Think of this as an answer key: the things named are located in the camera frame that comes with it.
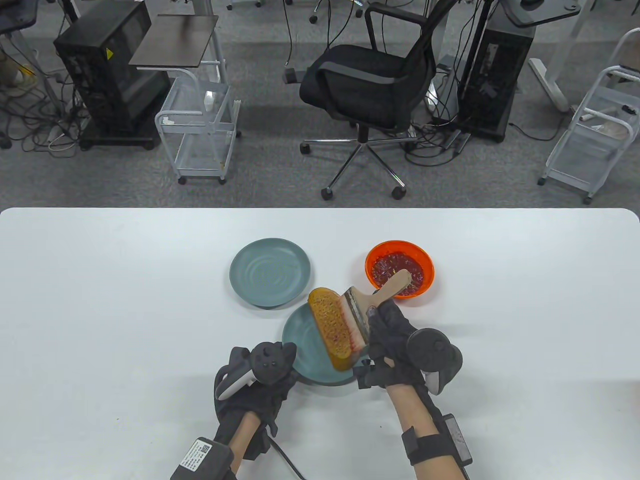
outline wooden brush handle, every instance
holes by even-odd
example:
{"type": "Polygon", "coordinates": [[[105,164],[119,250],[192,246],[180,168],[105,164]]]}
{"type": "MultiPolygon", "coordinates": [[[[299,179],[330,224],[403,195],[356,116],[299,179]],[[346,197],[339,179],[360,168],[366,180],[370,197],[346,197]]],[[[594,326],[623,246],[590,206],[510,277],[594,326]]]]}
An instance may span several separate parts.
{"type": "Polygon", "coordinates": [[[398,295],[409,286],[411,280],[411,274],[408,270],[403,269],[396,272],[394,276],[389,278],[387,282],[380,287],[380,290],[371,296],[371,305],[377,308],[380,303],[398,295]]]}

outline label sticker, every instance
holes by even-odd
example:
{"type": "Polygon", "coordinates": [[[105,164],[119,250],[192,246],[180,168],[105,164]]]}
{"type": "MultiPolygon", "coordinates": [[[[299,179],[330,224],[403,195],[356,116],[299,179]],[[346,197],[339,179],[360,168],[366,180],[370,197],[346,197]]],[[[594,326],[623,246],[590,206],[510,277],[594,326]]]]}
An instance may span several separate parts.
{"type": "Polygon", "coordinates": [[[196,440],[195,443],[189,449],[189,452],[184,456],[180,465],[184,468],[188,468],[192,472],[198,470],[198,467],[202,463],[202,460],[207,456],[209,450],[211,450],[211,444],[203,442],[202,440],[196,440]]]}

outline red sauce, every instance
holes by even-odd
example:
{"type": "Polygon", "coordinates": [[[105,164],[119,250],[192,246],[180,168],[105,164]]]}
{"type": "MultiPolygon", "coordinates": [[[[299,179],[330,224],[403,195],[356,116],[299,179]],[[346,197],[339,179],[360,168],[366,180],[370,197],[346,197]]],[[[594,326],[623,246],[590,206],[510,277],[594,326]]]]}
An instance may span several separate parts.
{"type": "Polygon", "coordinates": [[[384,285],[389,278],[402,269],[411,273],[411,284],[398,295],[412,295],[416,293],[424,282],[424,271],[418,262],[401,252],[390,253],[380,257],[373,265],[373,280],[377,285],[384,285]]]}

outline hand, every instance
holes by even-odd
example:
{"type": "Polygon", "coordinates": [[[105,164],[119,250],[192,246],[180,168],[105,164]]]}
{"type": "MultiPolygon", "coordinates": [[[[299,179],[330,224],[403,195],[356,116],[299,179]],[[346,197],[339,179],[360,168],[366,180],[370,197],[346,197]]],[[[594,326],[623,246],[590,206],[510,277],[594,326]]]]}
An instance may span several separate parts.
{"type": "MultiPolygon", "coordinates": [[[[232,355],[237,355],[238,352],[243,358],[248,358],[251,353],[248,349],[242,348],[232,352],[232,355]]],[[[285,359],[287,363],[293,365],[295,358],[296,350],[294,348],[288,352],[288,356],[286,356],[285,359]]],[[[230,365],[225,365],[218,371],[214,388],[218,387],[229,370],[230,365]]],[[[275,419],[278,416],[282,402],[287,399],[287,394],[297,380],[298,374],[291,369],[285,378],[276,382],[274,385],[264,385],[256,381],[250,387],[245,386],[241,388],[226,400],[220,401],[215,399],[216,416],[220,424],[223,424],[224,418],[231,412],[235,412],[235,416],[237,416],[238,413],[253,412],[262,422],[260,429],[264,429],[264,427],[268,425],[271,435],[275,436],[278,431],[275,419]]]]}
{"type": "Polygon", "coordinates": [[[424,385],[420,369],[407,352],[407,340],[416,328],[405,318],[393,300],[367,311],[369,318],[369,357],[376,370],[383,373],[384,387],[389,385],[424,385]]]}

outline gray carpet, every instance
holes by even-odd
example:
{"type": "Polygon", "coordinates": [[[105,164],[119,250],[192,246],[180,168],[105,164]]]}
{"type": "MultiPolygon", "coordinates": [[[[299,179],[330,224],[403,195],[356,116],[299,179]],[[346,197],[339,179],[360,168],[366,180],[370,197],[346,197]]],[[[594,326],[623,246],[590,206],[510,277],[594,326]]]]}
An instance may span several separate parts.
{"type": "MultiPolygon", "coordinates": [[[[250,5],[234,8],[247,15],[269,15],[250,5]]],[[[295,13],[303,29],[308,8],[295,13]]],[[[350,29],[364,28],[363,24],[350,29]]],[[[401,38],[399,30],[391,38],[401,38]]],[[[296,66],[310,63],[324,49],[323,35],[298,42],[296,66]]],[[[363,36],[355,35],[356,41],[363,36]]],[[[393,182],[378,165],[361,157],[335,187],[335,199],[324,202],[319,190],[332,178],[346,158],[344,148],[317,148],[308,157],[298,144],[305,137],[352,136],[347,124],[304,105],[297,86],[280,79],[286,59],[286,38],[248,41],[232,36],[226,42],[230,79],[242,99],[240,125],[228,182],[190,179],[177,184],[163,151],[147,152],[133,147],[95,147],[70,159],[54,159],[46,153],[23,153],[19,145],[0,152],[0,210],[9,207],[581,207],[581,193],[536,180],[555,142],[538,142],[509,128],[504,143],[473,139],[464,153],[438,168],[408,164],[398,148],[381,150],[396,172],[405,179],[408,194],[391,199],[393,182]]],[[[451,39],[445,50],[450,51],[451,39]]],[[[50,38],[31,38],[40,50],[43,68],[54,68],[57,59],[50,38]]],[[[402,49],[406,44],[391,45],[402,49]]],[[[614,43],[581,42],[559,84],[570,100],[578,102],[589,88],[614,43]]],[[[531,55],[548,61],[552,44],[536,43],[531,55]]],[[[511,121],[537,136],[553,134],[559,113],[546,98],[529,67],[520,76],[511,121]]],[[[612,172],[593,202],[593,207],[624,207],[640,212],[640,147],[634,145],[612,172]]]]}

